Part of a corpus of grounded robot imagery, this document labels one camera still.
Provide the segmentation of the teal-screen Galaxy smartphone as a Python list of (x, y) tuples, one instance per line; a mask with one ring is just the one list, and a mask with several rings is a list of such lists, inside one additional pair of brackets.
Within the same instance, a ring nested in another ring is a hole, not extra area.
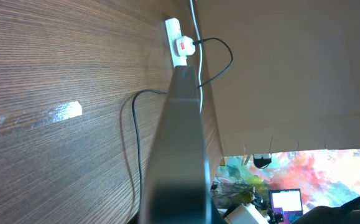
[(192, 66), (174, 68), (145, 172), (139, 223), (211, 223), (196, 84)]

